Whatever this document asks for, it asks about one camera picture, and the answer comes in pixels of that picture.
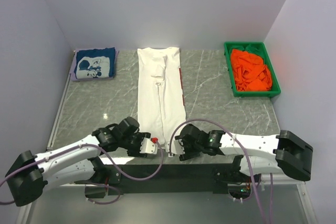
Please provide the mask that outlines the white t-shirt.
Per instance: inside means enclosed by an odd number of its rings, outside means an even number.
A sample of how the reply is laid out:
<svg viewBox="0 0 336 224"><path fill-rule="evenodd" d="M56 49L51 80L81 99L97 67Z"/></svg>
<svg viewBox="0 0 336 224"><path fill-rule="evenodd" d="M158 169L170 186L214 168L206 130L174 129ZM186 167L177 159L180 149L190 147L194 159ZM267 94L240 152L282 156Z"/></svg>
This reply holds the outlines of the white t-shirt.
<svg viewBox="0 0 336 224"><path fill-rule="evenodd" d="M180 49L138 49L138 122L168 152L174 130L186 121Z"/></svg>

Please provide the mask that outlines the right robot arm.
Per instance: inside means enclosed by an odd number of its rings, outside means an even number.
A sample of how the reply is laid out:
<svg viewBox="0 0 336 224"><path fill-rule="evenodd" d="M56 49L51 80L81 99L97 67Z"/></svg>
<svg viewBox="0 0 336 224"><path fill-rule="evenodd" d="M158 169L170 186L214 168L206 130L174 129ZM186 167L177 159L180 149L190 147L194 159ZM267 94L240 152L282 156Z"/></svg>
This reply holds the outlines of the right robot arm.
<svg viewBox="0 0 336 224"><path fill-rule="evenodd" d="M311 179L313 147L291 131L243 135L224 130L205 132L187 124L177 132L170 140L169 153L178 155L181 161L199 153L240 156L239 172L247 176L273 173L301 182Z"/></svg>

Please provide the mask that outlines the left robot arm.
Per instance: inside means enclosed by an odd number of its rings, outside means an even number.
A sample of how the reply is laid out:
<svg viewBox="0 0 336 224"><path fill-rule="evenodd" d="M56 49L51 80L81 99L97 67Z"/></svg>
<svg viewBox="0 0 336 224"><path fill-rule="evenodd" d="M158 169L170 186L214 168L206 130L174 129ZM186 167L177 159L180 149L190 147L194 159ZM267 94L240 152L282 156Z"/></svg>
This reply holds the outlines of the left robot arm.
<svg viewBox="0 0 336 224"><path fill-rule="evenodd" d="M151 134L140 132L137 120L100 127L83 139L44 153L21 153L5 175L13 203L24 206L43 192L70 183L117 183L120 174L110 170L100 156L123 148L131 157L157 153Z"/></svg>

